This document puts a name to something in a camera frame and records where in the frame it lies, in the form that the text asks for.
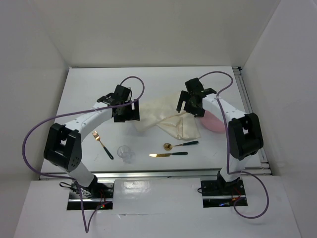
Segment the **cream cloth placemat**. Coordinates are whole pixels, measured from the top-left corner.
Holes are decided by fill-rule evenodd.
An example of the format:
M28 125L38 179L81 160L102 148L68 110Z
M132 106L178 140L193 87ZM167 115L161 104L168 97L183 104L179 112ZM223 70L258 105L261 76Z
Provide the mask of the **cream cloth placemat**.
M158 126L164 132L178 140L200 138L195 118L184 110L176 110L180 92L152 99L139 106L140 120L134 122L138 132Z

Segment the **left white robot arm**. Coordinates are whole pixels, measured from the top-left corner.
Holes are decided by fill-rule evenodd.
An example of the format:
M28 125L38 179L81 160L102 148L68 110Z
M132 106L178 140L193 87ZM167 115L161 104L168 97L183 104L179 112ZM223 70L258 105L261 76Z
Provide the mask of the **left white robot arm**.
M99 125L113 119L114 122L139 120L139 100L131 100L132 91L117 85L113 93L97 99L92 111L66 124L54 123L50 129L44 149L44 158L74 178L80 192L87 198L107 190L98 183L82 162L82 141Z

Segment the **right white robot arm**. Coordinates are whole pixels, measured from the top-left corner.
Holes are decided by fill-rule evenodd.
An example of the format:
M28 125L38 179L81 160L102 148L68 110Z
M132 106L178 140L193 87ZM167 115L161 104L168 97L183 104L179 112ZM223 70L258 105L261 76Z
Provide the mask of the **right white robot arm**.
M212 88L204 89L198 78L185 82L176 110L201 118L211 113L224 123L227 141L227 162L217 174L216 189L228 194L238 182L250 156L263 147L259 118L255 113L236 109Z

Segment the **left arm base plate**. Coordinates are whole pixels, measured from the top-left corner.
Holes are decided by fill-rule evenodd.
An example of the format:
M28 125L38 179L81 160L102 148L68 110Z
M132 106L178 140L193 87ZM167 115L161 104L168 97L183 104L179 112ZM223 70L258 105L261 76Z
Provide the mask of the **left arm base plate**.
M79 211L81 210L80 194L77 186L74 182L71 184L61 182L60 187L69 189L69 196L67 202L68 211ZM91 194L85 189L81 189L83 198L84 210L95 210L97 207L100 210L112 210L113 209L113 192L114 192L114 181L103 182L103 187L97 193Z

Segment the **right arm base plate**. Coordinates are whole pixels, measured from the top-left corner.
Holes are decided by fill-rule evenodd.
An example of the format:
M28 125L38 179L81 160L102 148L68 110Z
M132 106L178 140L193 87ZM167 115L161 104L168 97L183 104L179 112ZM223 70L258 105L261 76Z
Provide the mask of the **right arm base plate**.
M244 184L241 179L235 185L220 190L215 180L202 180L197 192L202 195L204 208L248 206Z

